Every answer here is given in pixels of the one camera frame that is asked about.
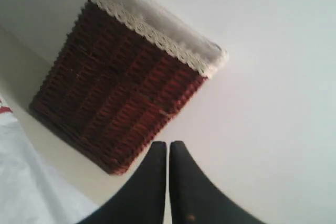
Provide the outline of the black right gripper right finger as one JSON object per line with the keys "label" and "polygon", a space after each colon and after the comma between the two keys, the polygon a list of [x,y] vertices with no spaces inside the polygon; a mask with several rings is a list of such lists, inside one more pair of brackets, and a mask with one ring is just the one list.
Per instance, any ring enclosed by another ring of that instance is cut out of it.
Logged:
{"label": "black right gripper right finger", "polygon": [[210,181],[182,141],[170,144],[169,195],[173,223],[262,223]]}

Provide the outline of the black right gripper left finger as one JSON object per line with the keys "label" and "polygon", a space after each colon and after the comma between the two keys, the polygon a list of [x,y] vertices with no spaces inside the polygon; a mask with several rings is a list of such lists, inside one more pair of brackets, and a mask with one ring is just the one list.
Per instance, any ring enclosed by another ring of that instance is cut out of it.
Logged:
{"label": "black right gripper left finger", "polygon": [[163,223],[167,146],[153,142],[134,174],[104,205],[81,223]]}

